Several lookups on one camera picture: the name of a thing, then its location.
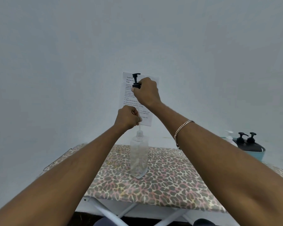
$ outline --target white wall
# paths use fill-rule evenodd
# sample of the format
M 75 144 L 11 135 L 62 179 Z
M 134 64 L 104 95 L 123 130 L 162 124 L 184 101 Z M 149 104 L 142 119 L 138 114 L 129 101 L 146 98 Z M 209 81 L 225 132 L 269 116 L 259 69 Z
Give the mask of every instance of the white wall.
M 283 0 L 0 0 L 0 207 L 113 124 L 124 71 L 283 168 Z M 175 147 L 157 118 L 144 131 Z

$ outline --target floor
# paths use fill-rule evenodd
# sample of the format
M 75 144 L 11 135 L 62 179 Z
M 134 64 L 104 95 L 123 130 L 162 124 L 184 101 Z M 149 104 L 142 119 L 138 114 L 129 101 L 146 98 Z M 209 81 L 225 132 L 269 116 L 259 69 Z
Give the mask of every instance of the floor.
M 102 216 L 92 215 L 89 213 L 75 212 L 67 226 L 92 226 L 96 221 L 101 219 Z M 157 219 L 146 219 L 146 218 L 133 218 L 123 217 L 122 220 L 128 225 L 136 225 L 136 222 L 140 225 L 155 225 L 160 220 Z M 172 222 L 169 226 L 191 226 L 185 222 Z

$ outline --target dark pants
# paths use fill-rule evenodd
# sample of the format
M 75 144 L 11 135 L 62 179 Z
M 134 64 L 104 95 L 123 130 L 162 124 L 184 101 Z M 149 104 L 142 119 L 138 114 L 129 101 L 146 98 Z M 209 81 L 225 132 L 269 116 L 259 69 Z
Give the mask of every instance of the dark pants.
M 103 217 L 102 219 L 95 222 L 94 226 L 117 226 L 114 224 L 111 220 L 109 220 L 106 217 Z M 198 219 L 194 222 L 193 226 L 216 226 L 211 221 L 208 221 L 206 219 Z

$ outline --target leopard print cover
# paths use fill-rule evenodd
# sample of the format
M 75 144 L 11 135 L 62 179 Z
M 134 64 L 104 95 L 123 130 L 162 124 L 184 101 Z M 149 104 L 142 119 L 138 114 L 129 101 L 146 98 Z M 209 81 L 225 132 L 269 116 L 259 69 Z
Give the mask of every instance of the leopard print cover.
M 85 145 L 70 149 L 43 173 Z M 182 151 L 150 147 L 141 179 L 130 175 L 129 153 L 130 146 L 114 145 L 84 197 L 226 213 Z M 282 169 L 265 164 L 283 177 Z

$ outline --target black pump head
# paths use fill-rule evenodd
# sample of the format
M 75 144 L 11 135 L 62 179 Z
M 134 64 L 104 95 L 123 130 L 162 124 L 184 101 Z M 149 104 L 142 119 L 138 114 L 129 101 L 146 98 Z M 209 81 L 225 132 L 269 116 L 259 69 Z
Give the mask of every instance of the black pump head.
M 132 85 L 132 87 L 135 88 L 141 88 L 141 84 L 137 82 L 137 75 L 140 73 L 136 73 L 136 74 L 132 74 L 133 78 L 134 78 L 134 84 Z

